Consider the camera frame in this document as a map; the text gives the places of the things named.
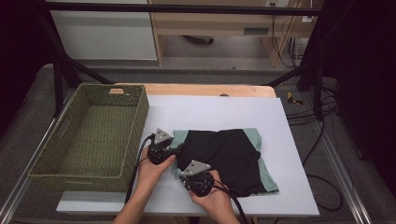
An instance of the white table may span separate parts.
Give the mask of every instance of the white table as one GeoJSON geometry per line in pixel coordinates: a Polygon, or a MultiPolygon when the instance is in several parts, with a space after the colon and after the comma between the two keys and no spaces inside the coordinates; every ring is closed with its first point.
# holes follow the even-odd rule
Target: white table
{"type": "MultiPolygon", "coordinates": [[[[279,193],[240,198],[247,216],[314,217],[318,207],[277,98],[149,95],[149,112],[142,139],[161,128],[219,131],[257,128],[262,158],[278,184],[279,193]]],[[[68,214],[116,215],[126,193],[66,191],[57,211],[68,214]]],[[[153,216],[206,216],[191,201],[180,180],[167,170],[145,209],[153,216]]]]}

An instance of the robotic hand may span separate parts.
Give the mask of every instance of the robotic hand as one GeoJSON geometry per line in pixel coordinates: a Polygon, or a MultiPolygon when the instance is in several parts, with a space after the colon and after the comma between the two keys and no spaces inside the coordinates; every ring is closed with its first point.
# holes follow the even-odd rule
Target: robotic hand
{"type": "Polygon", "coordinates": [[[215,181],[213,176],[207,171],[210,169],[209,164],[199,161],[191,161],[190,165],[181,172],[181,182],[186,190],[191,190],[198,197],[205,197],[215,181]]]}
{"type": "Polygon", "coordinates": [[[153,164],[158,165],[168,159],[170,156],[180,153],[184,147],[184,144],[180,144],[176,148],[170,148],[169,146],[171,145],[172,140],[173,137],[171,137],[168,133],[161,129],[157,129],[154,141],[151,141],[151,144],[148,146],[148,159],[153,164]]]}

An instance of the mint green fabric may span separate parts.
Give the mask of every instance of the mint green fabric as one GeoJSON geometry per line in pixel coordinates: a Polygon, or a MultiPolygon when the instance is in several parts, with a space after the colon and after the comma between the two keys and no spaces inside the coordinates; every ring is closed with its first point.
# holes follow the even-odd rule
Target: mint green fabric
{"type": "MultiPolygon", "coordinates": [[[[256,148],[257,151],[261,152],[262,150],[262,137],[259,132],[255,128],[246,128],[243,129],[250,143],[256,148]]],[[[189,134],[188,130],[176,130],[174,131],[174,139],[170,147],[178,147],[180,144],[184,143],[189,134]]],[[[268,192],[259,193],[259,195],[265,195],[268,193],[279,192],[276,182],[268,173],[268,170],[265,166],[264,160],[259,158],[259,169],[260,169],[260,179],[265,189],[268,192]]],[[[177,168],[177,162],[175,161],[172,165],[172,171],[175,174],[175,178],[178,179],[181,171],[177,168]]]]}

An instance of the gray carpet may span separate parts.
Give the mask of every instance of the gray carpet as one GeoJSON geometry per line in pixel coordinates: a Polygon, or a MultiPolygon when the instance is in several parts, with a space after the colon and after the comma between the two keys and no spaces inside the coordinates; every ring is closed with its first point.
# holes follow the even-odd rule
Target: gray carpet
{"type": "MultiPolygon", "coordinates": [[[[284,74],[286,68],[274,69],[272,72],[264,69],[215,69],[208,67],[202,69],[195,67],[192,70],[175,68],[172,66],[162,69],[145,67],[139,69],[100,69],[104,77],[117,82],[160,82],[160,83],[216,83],[216,84],[251,84],[260,85],[284,74]]],[[[276,88],[276,95],[282,100],[286,114],[305,111],[305,105],[291,104],[287,101],[287,92],[290,91],[295,98],[299,92],[295,90],[296,79],[289,80],[286,85],[276,88]]],[[[42,69],[30,89],[26,102],[15,115],[14,119],[0,139],[0,202],[3,202],[12,191],[15,183],[27,162],[30,160],[42,136],[52,121],[54,112],[53,75],[51,69],[42,69]]],[[[389,193],[384,182],[369,161],[359,160],[356,147],[340,115],[334,113],[325,119],[326,131],[337,150],[343,157],[348,168],[353,184],[361,196],[373,223],[396,223],[396,201],[389,193]]],[[[318,132],[313,123],[291,126],[296,146],[300,157],[305,158],[310,148],[318,138],[318,132]]],[[[319,175],[338,186],[326,154],[319,144],[305,170],[311,175],[319,175]]],[[[335,207],[339,204],[337,192],[322,181],[309,178],[317,203],[324,206],[335,207]]],[[[56,213],[55,209],[61,197],[61,192],[48,192],[42,187],[32,183],[22,198],[14,217],[32,217],[57,220],[111,220],[112,217],[86,217],[69,216],[56,213]]],[[[319,217],[281,218],[279,223],[356,223],[347,203],[336,212],[329,212],[319,208],[319,217]]],[[[262,217],[260,223],[274,223],[272,217],[262,217]]]]}

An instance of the green woven basket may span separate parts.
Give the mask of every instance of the green woven basket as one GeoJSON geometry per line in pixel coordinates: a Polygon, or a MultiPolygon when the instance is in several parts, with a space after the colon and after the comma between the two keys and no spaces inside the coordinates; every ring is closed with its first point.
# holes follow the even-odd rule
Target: green woven basket
{"type": "Polygon", "coordinates": [[[28,176],[56,190],[127,191],[148,112],[144,86],[81,84],[28,176]]]}

